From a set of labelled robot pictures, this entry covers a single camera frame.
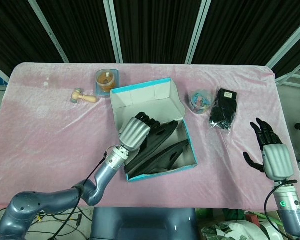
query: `wooden toy hammer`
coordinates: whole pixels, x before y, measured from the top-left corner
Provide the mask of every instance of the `wooden toy hammer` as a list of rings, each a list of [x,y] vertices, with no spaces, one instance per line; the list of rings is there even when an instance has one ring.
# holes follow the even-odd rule
[[[98,100],[96,96],[82,95],[81,93],[82,93],[82,89],[76,88],[71,95],[70,102],[76,104],[78,103],[78,99],[82,99],[90,103],[96,103]]]

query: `black curtain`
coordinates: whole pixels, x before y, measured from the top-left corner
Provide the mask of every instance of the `black curtain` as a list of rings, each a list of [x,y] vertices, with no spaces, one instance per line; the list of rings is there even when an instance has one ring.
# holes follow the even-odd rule
[[[27,0],[0,0],[0,69],[9,77],[23,62],[63,61]]]
[[[272,70],[275,73],[275,77],[279,78],[292,72],[298,65],[300,65],[300,40],[283,56]]]
[[[70,63],[115,63],[102,0],[37,0]]]
[[[193,64],[264,66],[300,26],[300,0],[213,0]]]
[[[124,63],[184,64],[201,0],[114,0]]]

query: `label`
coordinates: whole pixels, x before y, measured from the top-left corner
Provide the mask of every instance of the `label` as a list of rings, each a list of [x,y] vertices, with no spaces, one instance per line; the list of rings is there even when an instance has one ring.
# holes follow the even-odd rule
[[[232,99],[232,93],[231,93],[231,92],[225,92],[225,93],[224,93],[224,97],[225,97],[225,98]]]

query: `small plastic container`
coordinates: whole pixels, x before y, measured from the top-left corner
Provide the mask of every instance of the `small plastic container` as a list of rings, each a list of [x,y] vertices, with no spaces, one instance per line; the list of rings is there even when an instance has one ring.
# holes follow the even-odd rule
[[[109,69],[98,71],[95,76],[95,81],[105,93],[110,93],[111,89],[116,87],[115,75]]]
[[[104,79],[109,79],[108,83],[100,83]],[[112,89],[120,88],[120,76],[117,69],[102,69],[96,72],[95,75],[95,94],[99,98],[110,97]]]
[[[189,99],[189,107],[195,114],[204,114],[212,103],[212,94],[204,89],[195,91]]]

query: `plastic bag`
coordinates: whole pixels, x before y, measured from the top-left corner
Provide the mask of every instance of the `plastic bag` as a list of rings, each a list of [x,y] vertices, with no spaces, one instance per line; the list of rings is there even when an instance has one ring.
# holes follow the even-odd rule
[[[203,227],[201,234],[207,240],[265,240],[267,236],[262,230],[246,220],[226,221]]]
[[[210,124],[213,127],[229,130],[237,111],[237,93],[221,88],[215,99],[210,114]]]
[[[195,114],[204,114],[212,105],[212,94],[204,89],[195,91],[189,99],[189,108]]]

